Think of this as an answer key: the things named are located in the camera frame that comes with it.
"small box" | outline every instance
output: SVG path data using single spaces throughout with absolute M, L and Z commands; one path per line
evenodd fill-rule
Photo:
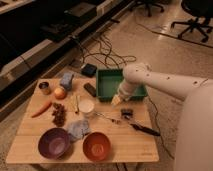
M 92 64 L 86 64 L 81 69 L 81 74 L 86 75 L 87 77 L 93 77 L 96 73 L 97 67 Z
M 64 11 L 64 13 L 69 22 L 78 24 L 78 26 L 84 25 L 97 16 L 96 6 L 86 2 L 81 2 L 73 8 Z

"black box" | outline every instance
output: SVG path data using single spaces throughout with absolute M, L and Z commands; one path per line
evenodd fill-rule
M 93 77 L 96 73 L 97 67 L 92 64 L 86 64 L 82 69 L 81 69 L 81 74 L 87 76 L 87 77 Z
M 65 20 L 61 20 L 53 24 L 44 25 L 40 29 L 46 38 L 54 42 L 59 42 L 77 28 L 77 25 L 70 24 Z
M 64 11 L 66 18 L 79 26 L 84 25 L 91 19 L 97 16 L 96 6 L 81 2 L 73 8 Z

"wooden table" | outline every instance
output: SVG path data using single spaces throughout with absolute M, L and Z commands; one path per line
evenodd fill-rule
M 41 79 L 38 84 L 42 81 L 48 81 L 52 90 L 59 85 L 59 79 Z M 36 87 L 8 153 L 6 159 L 8 164 L 91 163 L 83 154 L 83 140 L 75 142 L 72 148 L 58 160 L 46 159 L 38 151 L 38 141 L 41 135 L 46 130 L 55 127 L 52 123 L 53 107 L 50 107 L 48 111 L 39 117 L 31 118 L 31 115 L 48 99 L 62 103 L 67 109 L 67 120 L 64 125 L 66 129 L 70 122 L 83 118 L 81 113 L 79 115 L 74 113 L 70 102 L 70 96 L 73 92 L 79 94 L 81 99 L 87 98 L 93 100 L 96 111 L 115 119 L 120 119 L 121 108 L 130 107 L 134 110 L 134 118 L 141 124 L 151 128 L 149 113 L 142 101 L 125 102 L 113 107 L 109 102 L 103 103 L 97 98 L 90 96 L 83 88 L 86 82 L 90 82 L 94 86 L 96 85 L 95 79 L 74 78 L 73 89 L 64 100 L 56 100 L 53 93 L 45 96 L 41 93 L 38 86 Z M 103 132 L 111 141 L 112 150 L 108 159 L 103 161 L 104 163 L 154 162 L 159 160 L 154 137 L 140 131 L 135 131 L 125 121 L 122 121 L 120 125 L 116 125 L 109 120 L 96 116 L 89 119 L 89 124 L 92 132 Z

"orange bowl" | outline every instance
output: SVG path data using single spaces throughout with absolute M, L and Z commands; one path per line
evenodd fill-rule
M 111 149 L 111 144 L 106 135 L 101 132 L 89 134 L 83 143 L 83 152 L 85 156 L 98 162 L 107 158 Z

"table leg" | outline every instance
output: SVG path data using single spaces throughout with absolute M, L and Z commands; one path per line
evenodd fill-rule
M 124 170 L 125 171 L 128 171 L 127 167 L 126 167 L 126 163 L 122 163 L 123 164 L 123 167 L 124 167 Z
M 135 166 L 134 171 L 140 170 L 141 166 L 143 166 L 143 163 L 137 163 L 136 166 Z
M 40 164 L 30 164 L 34 169 L 38 171 L 47 171 L 48 169 L 43 168 Z

